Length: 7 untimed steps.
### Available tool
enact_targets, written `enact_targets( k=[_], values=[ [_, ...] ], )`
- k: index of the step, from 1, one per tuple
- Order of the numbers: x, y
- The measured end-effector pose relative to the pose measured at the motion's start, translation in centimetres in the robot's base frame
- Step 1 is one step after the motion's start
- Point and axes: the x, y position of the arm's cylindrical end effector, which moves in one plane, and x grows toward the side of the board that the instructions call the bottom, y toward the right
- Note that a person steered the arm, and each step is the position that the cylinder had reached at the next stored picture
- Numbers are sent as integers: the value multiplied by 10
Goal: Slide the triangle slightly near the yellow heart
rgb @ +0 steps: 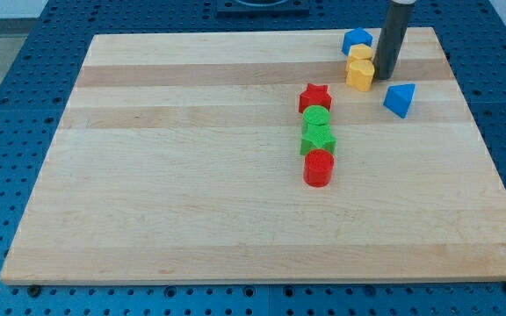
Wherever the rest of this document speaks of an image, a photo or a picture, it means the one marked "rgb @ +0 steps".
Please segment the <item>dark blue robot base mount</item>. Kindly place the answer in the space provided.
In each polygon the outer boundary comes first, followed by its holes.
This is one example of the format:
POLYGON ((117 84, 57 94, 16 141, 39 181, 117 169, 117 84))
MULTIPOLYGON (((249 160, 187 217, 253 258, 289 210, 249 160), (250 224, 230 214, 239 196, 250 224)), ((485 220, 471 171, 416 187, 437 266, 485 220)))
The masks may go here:
POLYGON ((271 15, 280 13, 308 14, 309 0, 217 0, 216 16, 271 15))

